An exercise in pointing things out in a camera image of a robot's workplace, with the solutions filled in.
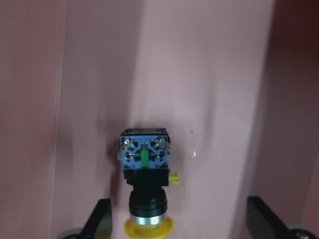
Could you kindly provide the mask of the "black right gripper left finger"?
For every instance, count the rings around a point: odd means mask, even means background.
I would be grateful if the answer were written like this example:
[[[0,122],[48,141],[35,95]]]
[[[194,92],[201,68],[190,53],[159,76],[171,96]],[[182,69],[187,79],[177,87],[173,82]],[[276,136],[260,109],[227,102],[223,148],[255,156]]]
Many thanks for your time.
[[[84,228],[80,239],[110,239],[112,234],[112,202],[111,199],[100,199]]]

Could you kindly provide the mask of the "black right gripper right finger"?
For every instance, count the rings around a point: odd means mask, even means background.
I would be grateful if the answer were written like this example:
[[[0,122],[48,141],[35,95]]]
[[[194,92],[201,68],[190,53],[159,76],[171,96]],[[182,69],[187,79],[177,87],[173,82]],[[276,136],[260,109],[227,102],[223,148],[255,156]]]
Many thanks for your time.
[[[247,197],[246,226],[253,239],[291,239],[287,226],[258,196]]]

